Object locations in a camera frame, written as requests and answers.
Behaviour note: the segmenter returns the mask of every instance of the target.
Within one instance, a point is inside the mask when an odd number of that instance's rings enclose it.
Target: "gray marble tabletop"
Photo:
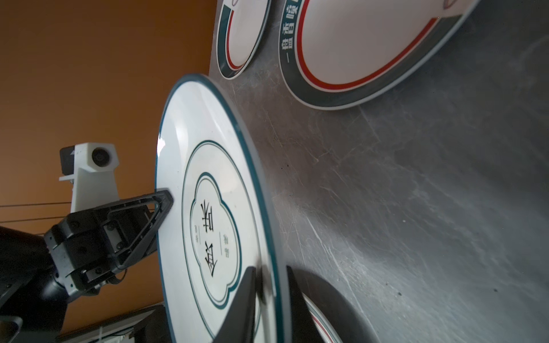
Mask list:
[[[303,292],[344,342],[549,342],[548,3],[482,0],[408,79],[340,111],[288,92],[283,6],[236,79],[212,45],[210,77],[257,147]]]

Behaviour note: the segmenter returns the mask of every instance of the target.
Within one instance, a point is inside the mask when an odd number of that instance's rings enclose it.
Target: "black chinese calligraphy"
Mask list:
[[[217,264],[217,260],[214,261],[214,245],[210,244],[208,246],[207,242],[204,242],[206,244],[206,263],[208,264],[208,268],[210,268],[210,274],[213,277],[214,276],[214,269],[215,265]]]
[[[202,220],[204,221],[204,229],[206,230],[206,233],[208,233],[208,229],[210,231],[214,230],[214,221],[212,219],[211,215],[211,206],[210,203],[206,204],[206,200],[204,200],[203,204],[200,204],[200,207],[202,207]]]

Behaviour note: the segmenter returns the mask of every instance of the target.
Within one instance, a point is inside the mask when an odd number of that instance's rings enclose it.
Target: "plate rim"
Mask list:
[[[265,15],[263,17],[263,22],[261,23],[261,29],[259,30],[259,35],[257,36],[257,39],[255,40],[254,48],[251,50],[251,53],[248,56],[248,59],[246,60],[246,62],[242,66],[242,68],[240,68],[238,73],[236,73],[232,77],[226,77],[225,75],[223,75],[223,72],[221,71],[221,67],[219,66],[219,52],[218,52],[218,48],[219,48],[219,29],[220,29],[220,24],[221,24],[221,14],[223,12],[223,6],[226,6],[225,1],[221,2],[221,10],[219,11],[219,19],[217,21],[217,30],[216,30],[216,35],[215,35],[215,60],[217,61],[217,70],[219,71],[219,74],[221,74],[221,76],[225,80],[233,80],[233,79],[237,78],[240,74],[242,74],[244,69],[246,69],[248,67],[248,64],[250,64],[252,58],[255,55],[255,52],[259,48],[259,42],[261,42],[261,38],[263,37],[263,33],[265,32],[265,26],[267,24],[267,20],[268,20],[268,17],[269,17],[269,12],[271,10],[271,2],[272,2],[272,0],[267,0],[267,7],[265,9]]]
[[[284,20],[284,15],[285,15],[284,8],[286,8],[286,6],[288,5],[288,1],[290,1],[290,0],[284,0],[284,7],[282,9],[282,15],[281,15],[281,18],[280,18],[280,24],[281,25],[282,25],[282,21]],[[391,88],[395,87],[400,82],[402,82],[404,79],[409,77],[412,73],[414,73],[416,70],[418,70],[419,67],[421,67],[425,62],[427,62],[427,60],[430,59],[435,53],[437,53],[438,50],[440,50],[440,48],[450,39],[450,37],[453,36],[453,34],[461,27],[463,22],[469,17],[471,12],[477,7],[479,2],[480,2],[480,0],[473,0],[471,5],[461,15],[461,17],[457,20],[457,22],[454,24],[454,26],[451,29],[449,29],[448,32],[442,37],[442,39],[439,40],[438,43],[435,44],[433,46],[433,48],[431,50],[429,50],[429,52],[424,57],[422,57],[419,61],[417,61],[417,63],[415,63],[410,69],[408,69],[401,76],[399,76],[398,78],[393,80],[393,82],[389,83],[385,87],[381,88],[377,92],[374,92],[373,94],[370,94],[369,96],[367,96],[365,98],[362,98],[360,100],[357,100],[357,101],[349,103],[349,104],[344,104],[344,105],[339,105],[339,106],[325,107],[325,106],[312,105],[312,104],[309,104],[309,103],[301,100],[299,97],[297,97],[297,95],[294,94],[294,92],[292,91],[292,89],[288,85],[288,82],[286,81],[286,78],[284,77],[284,72],[282,70],[280,48],[279,48],[279,45],[281,43],[280,39],[281,39],[281,35],[282,35],[282,30],[278,30],[278,41],[277,41],[278,66],[279,66],[280,72],[282,74],[282,80],[284,81],[284,84],[286,85],[286,88],[288,89],[290,94],[292,94],[292,96],[297,101],[299,101],[301,104],[304,104],[305,106],[313,108],[313,109],[324,110],[324,111],[336,111],[336,110],[343,110],[343,109],[347,109],[347,108],[350,108],[350,107],[353,107],[353,106],[356,106],[356,105],[363,104],[367,101],[370,101],[370,100],[380,96],[381,94],[385,93],[386,91],[390,90]]]
[[[160,119],[158,137],[160,137],[162,133],[164,118],[166,116],[166,109],[173,95],[179,89],[179,87],[181,87],[183,84],[187,82],[197,82],[203,85],[204,87],[206,87],[210,92],[212,92],[214,97],[217,99],[217,101],[219,101],[219,103],[223,107],[223,110],[227,114],[227,117],[229,118],[229,121],[231,122],[233,126],[233,130],[235,131],[235,134],[240,143],[240,148],[246,159],[247,167],[250,172],[251,180],[256,193],[256,199],[257,199],[257,203],[261,213],[261,222],[263,223],[263,228],[265,231],[265,240],[267,243],[267,251],[269,255],[268,259],[270,260],[270,264],[272,267],[272,280],[274,282],[272,286],[276,290],[276,295],[273,293],[273,298],[274,298],[274,306],[275,306],[274,313],[275,313],[275,322],[276,322],[277,342],[279,343],[290,342],[291,333],[292,333],[291,332],[290,294],[289,294],[290,291],[289,291],[288,276],[285,273],[286,263],[283,259],[284,255],[283,255],[283,250],[281,245],[282,243],[279,241],[279,237],[276,234],[273,234],[273,227],[276,227],[277,225],[276,225],[276,222],[274,221],[275,217],[273,216],[273,210],[272,210],[273,207],[271,204],[271,199],[264,197],[264,190],[267,188],[265,187],[266,186],[266,183],[264,180],[265,174],[262,169],[259,155],[255,150],[255,146],[253,145],[251,136],[248,133],[248,129],[246,128],[244,122],[242,121],[242,118],[240,117],[238,112],[234,110],[236,107],[234,106],[234,104],[232,104],[230,98],[227,97],[226,94],[224,94],[224,91],[220,87],[218,87],[212,80],[210,80],[207,76],[202,74],[185,75],[175,83],[166,100],[162,117]],[[154,169],[155,192],[157,191],[157,187],[156,187],[157,177],[158,177],[158,153],[155,153],[155,169]],[[164,286],[164,274],[163,274],[163,268],[162,268],[162,260],[160,256],[160,240],[159,240],[158,232],[156,233],[156,248],[158,251],[157,253],[158,262],[160,265],[160,279],[162,283],[162,293],[163,293],[165,305],[166,305],[166,314],[169,318],[168,326],[170,329],[170,335],[172,337],[172,341],[176,343],[177,340],[173,332],[169,304],[166,297],[166,288]]]

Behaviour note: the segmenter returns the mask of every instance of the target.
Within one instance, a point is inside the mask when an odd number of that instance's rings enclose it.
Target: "black wire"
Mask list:
[[[65,218],[65,217],[45,217],[45,218],[6,220],[6,221],[3,221],[3,222],[0,222],[0,224],[5,224],[5,223],[17,223],[17,222],[28,222],[28,221],[33,221],[33,220],[60,219],[60,218]]]
[[[64,203],[41,203],[41,204],[21,204],[21,205],[0,205],[0,208],[3,207],[22,207],[22,206],[45,206],[45,205],[64,205],[64,204],[70,204],[70,201],[64,202]]]

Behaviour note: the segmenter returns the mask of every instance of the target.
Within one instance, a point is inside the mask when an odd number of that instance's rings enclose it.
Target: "red stripe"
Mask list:
[[[231,56],[229,56],[229,33],[231,33],[231,23],[233,22],[233,14],[234,14],[234,11],[231,11],[231,17],[229,18],[229,26],[227,26],[227,62],[229,62],[229,66],[231,67],[231,69],[238,70],[242,68],[242,65],[241,66],[234,65],[233,62],[231,61]]]
[[[305,64],[305,59],[303,58],[303,49],[301,46],[301,42],[302,42],[302,36],[303,36],[303,22],[305,21],[305,13],[307,12],[308,5],[309,5],[309,0],[303,0],[303,8],[301,10],[301,16],[299,17],[299,27],[298,27],[298,36],[297,36],[299,65],[301,66],[301,70],[303,71],[303,74],[305,74],[305,77],[307,77],[309,81],[311,81],[314,85],[320,88],[330,89],[333,91],[342,91],[347,88],[353,88],[362,83],[366,83],[371,79],[389,70],[420,42],[420,40],[427,34],[427,32],[429,32],[429,30],[435,25],[436,21],[438,20],[438,18],[431,18],[427,23],[427,25],[421,30],[419,35],[417,35],[417,37],[414,38],[414,40],[400,54],[398,54],[394,59],[392,59],[389,63],[385,64],[380,69],[376,70],[375,72],[371,73],[366,77],[361,78],[360,80],[352,81],[349,83],[333,84],[333,83],[323,82],[317,79],[311,73],[309,68],[307,68],[307,65]]]
[[[328,332],[327,332],[326,329],[324,328],[324,325],[322,325],[322,324],[318,321],[318,319],[316,319],[316,317],[313,316],[312,314],[311,314],[311,317],[312,317],[312,319],[318,324],[318,326],[321,327],[322,331],[324,331],[324,333],[326,334],[326,336],[328,337],[328,339],[330,340],[330,342],[334,343],[334,341],[332,340],[332,337],[330,336],[330,334],[328,334]]]

